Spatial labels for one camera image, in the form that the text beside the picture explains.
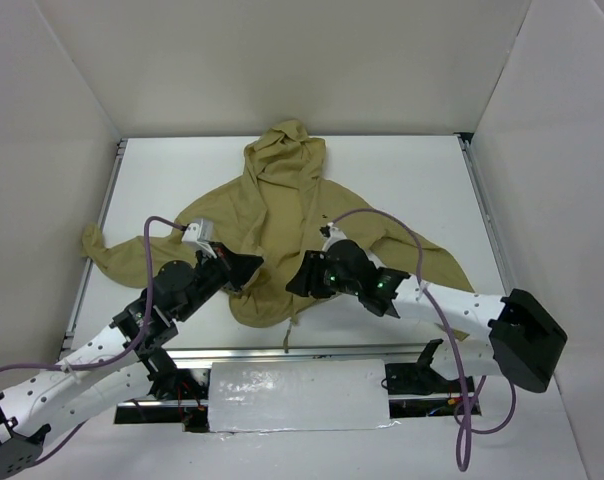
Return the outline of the tan hooded zip jacket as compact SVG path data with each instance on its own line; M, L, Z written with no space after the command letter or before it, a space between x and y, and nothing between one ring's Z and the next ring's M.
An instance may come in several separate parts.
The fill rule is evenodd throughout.
M351 190L324 178L326 144L299 120L272 126L244 149L242 174L186 206L175 221L206 218L213 237L235 253L260 255L264 265L246 290L231 294L235 320L265 328L314 305L312 298L285 290L304 253L323 245L321 226L338 220L347 236L388 267L463 291L473 288L462 267L444 248L378 214Z

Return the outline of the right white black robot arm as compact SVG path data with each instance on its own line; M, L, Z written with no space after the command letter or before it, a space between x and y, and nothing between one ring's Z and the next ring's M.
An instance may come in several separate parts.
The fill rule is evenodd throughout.
M455 362L471 376L501 375L532 392L547 390L567 343L567 334L529 292L483 295L418 280L384 266L352 240L338 240L324 251L308 251L288 282L288 292L328 299L352 295L370 313L450 326L471 344L432 342L417 367L419 384L441 390L458 375Z

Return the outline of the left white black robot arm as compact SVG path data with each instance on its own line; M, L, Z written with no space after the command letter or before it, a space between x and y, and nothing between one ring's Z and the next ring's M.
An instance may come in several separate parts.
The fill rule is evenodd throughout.
M120 402L204 395L164 345L218 291L241 291L263 260L214 242L197 251L196 261L166 263L92 340L52 369L39 367L0 390L0 479L37 465L54 439Z

